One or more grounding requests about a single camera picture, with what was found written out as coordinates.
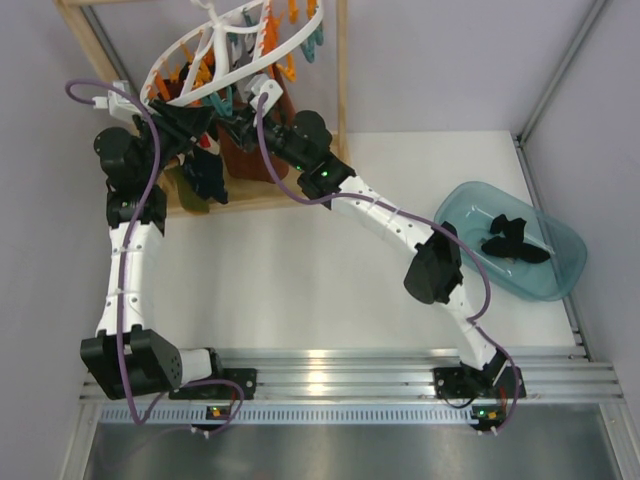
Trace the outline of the black sock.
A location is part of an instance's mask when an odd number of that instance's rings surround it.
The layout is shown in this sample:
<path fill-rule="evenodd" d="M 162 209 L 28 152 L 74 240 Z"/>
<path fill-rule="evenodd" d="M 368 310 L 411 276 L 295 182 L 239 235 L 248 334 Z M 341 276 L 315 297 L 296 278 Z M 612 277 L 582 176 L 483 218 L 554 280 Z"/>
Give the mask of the black sock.
<path fill-rule="evenodd" d="M 526 221 L 523 218 L 509 220 L 505 214 L 495 217 L 490 225 L 492 235 L 503 235 L 506 239 L 523 242 Z"/>
<path fill-rule="evenodd" d="M 526 242 L 516 242 L 505 237 L 493 237 L 486 241 L 481 250 L 497 258 L 521 260 L 530 264 L 544 263 L 551 258 L 548 251 Z"/>

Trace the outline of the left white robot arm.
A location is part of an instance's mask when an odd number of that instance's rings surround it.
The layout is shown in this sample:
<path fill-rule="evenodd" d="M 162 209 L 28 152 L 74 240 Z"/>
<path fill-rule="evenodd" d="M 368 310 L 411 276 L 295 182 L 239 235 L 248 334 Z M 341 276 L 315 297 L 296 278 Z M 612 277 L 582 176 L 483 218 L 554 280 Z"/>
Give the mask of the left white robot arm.
<path fill-rule="evenodd" d="M 111 269 L 102 318 L 80 356 L 111 400 L 176 390 L 190 383 L 205 397 L 225 388 L 226 374 L 212 348 L 180 350 L 154 329 L 154 269 L 164 239 L 167 196 L 156 183 L 182 155 L 208 160 L 198 147 L 215 111 L 155 100 L 150 122 L 133 118 L 138 134 L 110 127 L 94 140 L 107 176 L 106 218 Z"/>

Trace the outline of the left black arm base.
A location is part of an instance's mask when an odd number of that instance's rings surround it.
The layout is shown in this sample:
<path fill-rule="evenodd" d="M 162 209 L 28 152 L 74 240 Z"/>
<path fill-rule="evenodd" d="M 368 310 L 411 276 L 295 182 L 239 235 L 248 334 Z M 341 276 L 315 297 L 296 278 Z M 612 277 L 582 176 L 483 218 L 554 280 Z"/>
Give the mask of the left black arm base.
<path fill-rule="evenodd" d="M 255 368 L 227 368 L 221 378 L 194 380 L 169 393 L 171 400 L 203 401 L 204 423 L 197 428 L 212 428 L 227 422 L 240 406 L 240 400 L 253 400 L 257 387 Z"/>

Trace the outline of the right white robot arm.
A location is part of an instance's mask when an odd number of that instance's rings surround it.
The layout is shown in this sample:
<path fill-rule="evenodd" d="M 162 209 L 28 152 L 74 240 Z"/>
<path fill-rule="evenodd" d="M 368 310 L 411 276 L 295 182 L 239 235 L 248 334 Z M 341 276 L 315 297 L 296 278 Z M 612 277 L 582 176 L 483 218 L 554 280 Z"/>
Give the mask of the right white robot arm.
<path fill-rule="evenodd" d="M 294 201 L 342 214 L 406 256 L 405 290 L 418 302 L 446 312 L 458 351 L 459 366 L 440 367 L 434 374 L 438 398 L 524 396 L 520 369 L 478 324 L 490 302 L 485 300 L 479 311 L 469 305 L 461 256 L 471 250 L 452 224 L 437 224 L 409 213 L 379 195 L 332 153 L 332 136 L 313 111 L 299 112 L 292 125 L 286 126 L 245 108 L 216 124 L 242 150 L 258 149 L 269 173 L 275 171 L 272 157 L 297 170 L 302 192 L 282 189 Z"/>

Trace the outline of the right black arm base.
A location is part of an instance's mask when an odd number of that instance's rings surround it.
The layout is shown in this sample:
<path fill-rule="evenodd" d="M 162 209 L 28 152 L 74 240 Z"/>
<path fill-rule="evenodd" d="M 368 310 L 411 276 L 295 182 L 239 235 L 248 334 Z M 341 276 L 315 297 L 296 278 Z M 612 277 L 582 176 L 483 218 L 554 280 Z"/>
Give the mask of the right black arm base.
<path fill-rule="evenodd" d="M 454 409 L 471 408 L 472 428 L 495 434 L 509 414 L 509 402 L 526 397 L 521 370 L 486 366 L 483 370 L 460 365 L 433 372 L 436 398 Z"/>

